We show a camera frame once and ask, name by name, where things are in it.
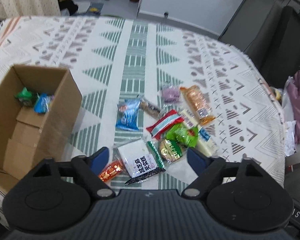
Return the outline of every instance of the floor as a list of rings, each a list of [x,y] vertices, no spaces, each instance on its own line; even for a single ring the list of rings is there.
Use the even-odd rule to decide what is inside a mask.
[[[138,3],[129,0],[73,0],[76,2],[103,3],[101,15],[111,14],[126,19],[136,19],[138,13]]]

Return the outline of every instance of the ribbed gray surface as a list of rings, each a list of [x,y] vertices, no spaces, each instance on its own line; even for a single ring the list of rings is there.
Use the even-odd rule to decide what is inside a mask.
[[[176,190],[121,190],[97,202],[74,227],[49,235],[12,232],[6,240],[292,240],[284,230],[248,235],[219,225],[199,201],[181,198]]]

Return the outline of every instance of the blue snack package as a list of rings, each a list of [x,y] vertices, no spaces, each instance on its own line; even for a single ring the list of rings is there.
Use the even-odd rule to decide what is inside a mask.
[[[140,106],[140,99],[125,99],[118,104],[118,110],[122,113],[122,118],[116,123],[116,128],[126,131],[138,131],[137,116]]]
[[[53,96],[48,96],[46,93],[42,93],[34,105],[34,111],[39,114],[48,112],[52,100]]]

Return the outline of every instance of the purple wrapped candy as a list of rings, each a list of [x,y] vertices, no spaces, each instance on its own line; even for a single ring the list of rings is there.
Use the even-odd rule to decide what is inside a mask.
[[[161,87],[162,97],[165,103],[178,103],[180,101],[180,90],[173,85],[163,85]]]

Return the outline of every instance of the red snack package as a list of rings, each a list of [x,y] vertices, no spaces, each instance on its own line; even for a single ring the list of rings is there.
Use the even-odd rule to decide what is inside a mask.
[[[151,133],[152,137],[157,140],[160,139],[162,133],[168,130],[173,125],[183,122],[183,118],[174,109],[167,112],[165,116],[159,119],[153,126],[147,127],[147,131]]]
[[[122,164],[120,161],[110,163],[98,176],[103,182],[106,182],[117,176],[122,171]]]

